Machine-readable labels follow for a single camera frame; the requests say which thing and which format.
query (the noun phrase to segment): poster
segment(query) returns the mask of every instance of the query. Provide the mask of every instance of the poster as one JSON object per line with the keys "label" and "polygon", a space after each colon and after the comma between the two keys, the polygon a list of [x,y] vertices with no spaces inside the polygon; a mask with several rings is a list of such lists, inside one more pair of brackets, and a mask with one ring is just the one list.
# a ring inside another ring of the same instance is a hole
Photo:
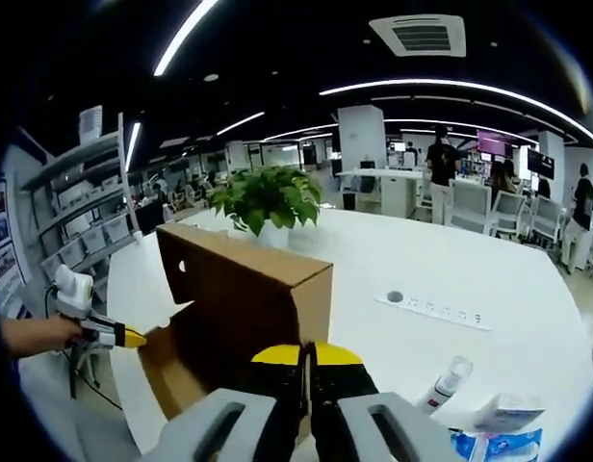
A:
{"label": "poster", "polygon": [[22,301],[17,296],[23,284],[8,222],[6,181],[0,179],[0,316],[17,318],[23,311]]}

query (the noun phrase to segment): power outlet strip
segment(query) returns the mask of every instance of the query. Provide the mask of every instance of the power outlet strip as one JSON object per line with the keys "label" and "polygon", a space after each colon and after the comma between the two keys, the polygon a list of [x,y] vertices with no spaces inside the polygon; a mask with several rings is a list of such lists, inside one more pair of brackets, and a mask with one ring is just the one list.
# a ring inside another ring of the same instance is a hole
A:
{"label": "power outlet strip", "polygon": [[465,325],[466,327],[472,327],[473,329],[491,330],[491,327],[485,324],[481,313],[458,310],[446,304],[434,303],[424,298],[404,295],[399,292],[390,292],[383,296],[377,296],[375,299],[387,305],[429,316],[436,320],[453,322],[455,324]]}

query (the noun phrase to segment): white table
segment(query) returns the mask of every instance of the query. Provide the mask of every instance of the white table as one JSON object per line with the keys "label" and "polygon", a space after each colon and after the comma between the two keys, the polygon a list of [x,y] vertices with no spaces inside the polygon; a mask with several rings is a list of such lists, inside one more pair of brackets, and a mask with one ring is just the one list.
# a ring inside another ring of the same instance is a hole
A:
{"label": "white table", "polygon": [[[232,228],[214,214],[185,222]],[[540,395],[547,412],[532,427],[544,429],[543,459],[580,415],[593,387],[589,341],[544,252],[459,229],[336,210],[322,210],[317,228],[294,230],[290,249],[334,264],[329,340],[359,354],[380,391],[416,401],[454,355],[464,355],[474,362],[474,373],[435,419],[469,429],[468,413],[497,392]],[[394,289],[480,312],[492,330],[374,300]],[[113,256],[109,316],[148,331],[165,325],[178,309],[154,234]],[[118,348],[111,355],[126,419],[147,452],[166,419],[136,351]]]}
{"label": "white table", "polygon": [[[387,217],[410,218],[416,208],[417,182],[423,180],[421,171],[391,168],[356,168],[338,173],[343,178],[372,176],[380,179],[381,210]],[[457,177],[457,181],[478,183],[472,178]]]}

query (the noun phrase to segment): potted plant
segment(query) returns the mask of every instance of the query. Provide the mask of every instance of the potted plant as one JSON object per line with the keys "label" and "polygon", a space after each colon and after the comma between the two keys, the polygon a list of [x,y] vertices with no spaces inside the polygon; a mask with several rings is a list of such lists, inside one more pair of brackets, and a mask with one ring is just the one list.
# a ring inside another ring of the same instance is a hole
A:
{"label": "potted plant", "polygon": [[232,218],[235,229],[251,231],[262,244],[285,247],[297,221],[317,223],[320,189],[296,168],[262,167],[233,174],[210,203],[216,214],[223,210]]}

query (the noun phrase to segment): cardboard box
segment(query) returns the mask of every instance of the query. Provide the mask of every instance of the cardboard box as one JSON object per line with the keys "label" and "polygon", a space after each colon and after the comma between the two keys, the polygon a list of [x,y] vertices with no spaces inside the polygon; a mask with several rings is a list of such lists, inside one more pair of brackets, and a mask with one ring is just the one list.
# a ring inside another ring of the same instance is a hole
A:
{"label": "cardboard box", "polygon": [[175,303],[192,302],[140,349],[167,419],[238,382],[267,347],[328,340],[331,264],[183,224],[157,238]]}

